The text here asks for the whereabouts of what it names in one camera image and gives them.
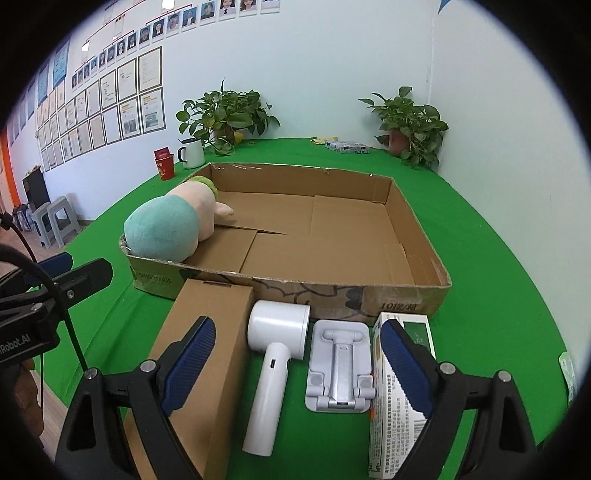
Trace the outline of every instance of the barcode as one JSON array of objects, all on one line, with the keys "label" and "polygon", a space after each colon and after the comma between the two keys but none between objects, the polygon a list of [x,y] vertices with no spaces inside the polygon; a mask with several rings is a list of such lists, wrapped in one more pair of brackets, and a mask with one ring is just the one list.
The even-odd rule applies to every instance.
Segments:
[{"label": "barcode", "polygon": [[425,426],[426,423],[427,423],[427,420],[415,420],[414,421],[414,441],[415,442],[417,441],[418,436],[423,431],[423,427]]}]

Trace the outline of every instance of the gray stool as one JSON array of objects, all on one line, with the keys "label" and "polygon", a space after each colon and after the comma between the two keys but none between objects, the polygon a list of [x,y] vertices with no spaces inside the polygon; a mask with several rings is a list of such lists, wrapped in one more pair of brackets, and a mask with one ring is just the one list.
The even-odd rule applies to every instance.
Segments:
[{"label": "gray stool", "polygon": [[56,237],[53,234],[51,221],[47,216],[47,207],[49,207],[49,203],[44,203],[37,210],[31,212],[35,231],[39,237],[41,245],[45,248],[51,247],[51,241]]},{"label": "gray stool", "polygon": [[[60,220],[57,217],[56,213],[61,210],[64,210],[66,213],[66,221],[68,221],[68,223],[64,223],[63,220]],[[66,197],[59,197],[55,202],[50,203],[47,206],[47,215],[49,216],[53,233],[56,236],[57,244],[60,247],[63,247],[66,244],[64,242],[64,237],[68,233],[73,231],[80,233],[82,231],[82,227],[78,223],[78,218],[76,217],[76,212]]]}]

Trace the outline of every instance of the blue gripper pad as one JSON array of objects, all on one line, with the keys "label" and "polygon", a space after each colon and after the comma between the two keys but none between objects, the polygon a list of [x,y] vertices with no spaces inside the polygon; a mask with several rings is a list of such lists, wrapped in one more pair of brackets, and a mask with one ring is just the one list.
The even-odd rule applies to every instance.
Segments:
[{"label": "blue gripper pad", "polygon": [[185,337],[182,342],[185,347],[164,380],[164,398],[160,407],[167,417],[184,405],[212,353],[216,343],[216,326],[213,320],[207,318],[193,333],[192,338],[187,341]]},{"label": "blue gripper pad", "polygon": [[411,407],[429,418],[433,412],[431,385],[423,369],[414,359],[389,320],[382,325],[380,333],[382,351],[396,374]]},{"label": "blue gripper pad", "polygon": [[[54,255],[51,258],[39,262],[38,265],[45,271],[51,278],[59,277],[72,269],[74,261],[72,256],[68,252],[62,252],[61,254]],[[38,287],[41,285],[41,281],[30,274],[26,274],[24,277],[25,285],[29,287]]]}]

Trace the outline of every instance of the plush toy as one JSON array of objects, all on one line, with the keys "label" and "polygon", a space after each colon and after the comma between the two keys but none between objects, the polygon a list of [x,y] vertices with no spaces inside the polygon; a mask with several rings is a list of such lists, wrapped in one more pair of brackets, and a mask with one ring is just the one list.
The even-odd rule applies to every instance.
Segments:
[{"label": "plush toy", "polygon": [[197,244],[213,234],[215,215],[234,214],[216,197],[211,180],[192,177],[135,209],[124,224],[131,254],[172,262],[190,257]]}]

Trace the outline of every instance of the white mug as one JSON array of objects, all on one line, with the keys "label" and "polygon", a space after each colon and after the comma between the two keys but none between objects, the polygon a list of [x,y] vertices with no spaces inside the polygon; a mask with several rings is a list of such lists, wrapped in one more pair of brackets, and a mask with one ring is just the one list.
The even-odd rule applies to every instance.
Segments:
[{"label": "white mug", "polygon": [[[200,138],[186,138],[181,140],[183,146],[178,149],[177,158],[183,162],[186,169],[197,168],[205,163],[205,155],[203,155],[203,144]],[[181,156],[181,152],[185,151],[185,158]]]}]

